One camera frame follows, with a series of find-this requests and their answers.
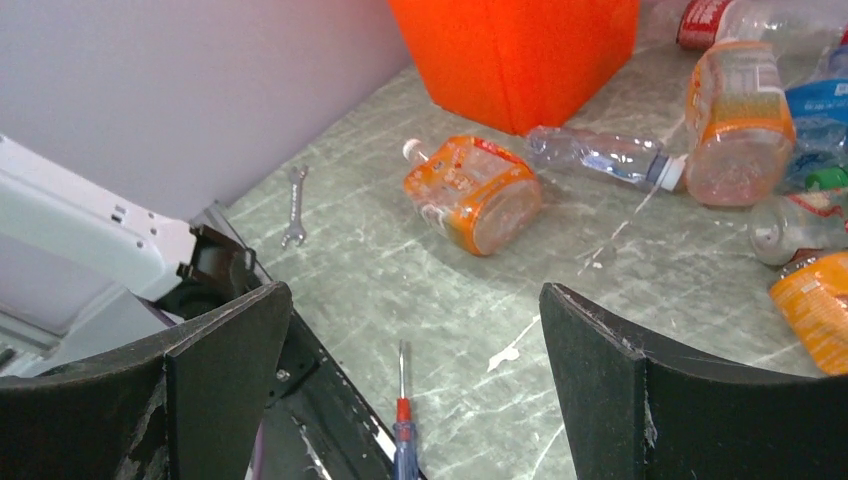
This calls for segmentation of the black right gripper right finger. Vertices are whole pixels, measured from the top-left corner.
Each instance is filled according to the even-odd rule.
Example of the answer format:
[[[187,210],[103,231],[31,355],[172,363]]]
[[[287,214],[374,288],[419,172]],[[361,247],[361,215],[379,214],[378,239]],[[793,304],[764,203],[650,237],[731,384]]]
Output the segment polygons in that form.
[[[539,309],[581,479],[843,479],[847,379],[756,368],[558,283]]]

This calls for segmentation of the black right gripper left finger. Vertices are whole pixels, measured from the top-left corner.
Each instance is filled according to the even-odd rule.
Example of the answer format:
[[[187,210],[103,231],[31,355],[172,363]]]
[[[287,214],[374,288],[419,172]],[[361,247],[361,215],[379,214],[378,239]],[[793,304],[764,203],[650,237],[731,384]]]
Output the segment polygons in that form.
[[[292,312],[275,282],[125,346],[1,380],[5,479],[242,479]]]

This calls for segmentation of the orange juice bottle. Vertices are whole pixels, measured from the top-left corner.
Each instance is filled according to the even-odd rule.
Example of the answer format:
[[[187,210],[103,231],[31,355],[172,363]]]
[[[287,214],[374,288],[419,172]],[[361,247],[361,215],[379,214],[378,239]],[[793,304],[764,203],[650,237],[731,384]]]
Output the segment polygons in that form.
[[[785,265],[769,296],[816,366],[847,373],[847,252],[817,252]]]

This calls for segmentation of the small red label bottle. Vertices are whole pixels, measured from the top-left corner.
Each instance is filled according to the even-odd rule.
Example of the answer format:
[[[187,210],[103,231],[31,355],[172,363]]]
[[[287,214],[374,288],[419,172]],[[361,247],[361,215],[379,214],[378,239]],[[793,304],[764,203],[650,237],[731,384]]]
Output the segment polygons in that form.
[[[755,257],[771,266],[803,251],[847,247],[847,190],[771,196],[749,212],[747,233]]]

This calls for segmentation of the large orange label bottle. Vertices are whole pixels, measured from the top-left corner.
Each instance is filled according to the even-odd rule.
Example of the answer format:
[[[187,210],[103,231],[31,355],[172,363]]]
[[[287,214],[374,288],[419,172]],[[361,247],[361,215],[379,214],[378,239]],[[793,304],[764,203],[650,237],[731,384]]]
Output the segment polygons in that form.
[[[699,203],[748,207],[784,179],[796,133],[772,46],[724,41],[695,64],[684,182]]]

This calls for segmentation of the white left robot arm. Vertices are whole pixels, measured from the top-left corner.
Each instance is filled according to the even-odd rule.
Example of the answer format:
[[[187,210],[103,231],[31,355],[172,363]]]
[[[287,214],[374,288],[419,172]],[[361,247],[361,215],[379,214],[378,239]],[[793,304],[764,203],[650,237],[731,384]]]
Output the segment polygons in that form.
[[[256,256],[206,224],[158,214],[1,138],[1,232],[124,288],[54,347],[2,363],[33,377],[123,347],[247,293]]]

